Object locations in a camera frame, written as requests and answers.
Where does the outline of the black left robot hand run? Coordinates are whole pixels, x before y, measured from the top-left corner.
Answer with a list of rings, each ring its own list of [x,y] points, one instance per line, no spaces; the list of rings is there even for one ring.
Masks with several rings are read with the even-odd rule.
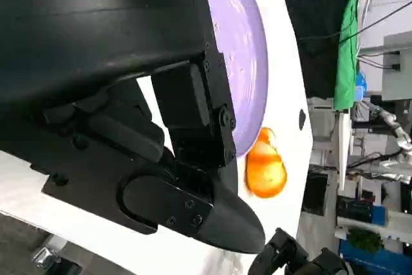
[[[48,175],[46,194],[257,253],[235,127],[208,0],[1,0],[1,150]]]

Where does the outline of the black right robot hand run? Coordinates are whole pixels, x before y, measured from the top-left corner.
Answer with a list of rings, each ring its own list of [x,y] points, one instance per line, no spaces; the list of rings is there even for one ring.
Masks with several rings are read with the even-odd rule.
[[[320,255],[308,260],[308,253],[295,238],[278,228],[275,235],[255,257],[248,273],[271,275],[277,269],[285,268],[285,274],[294,275],[336,275],[348,274],[348,268],[338,255],[330,249],[321,249]]]

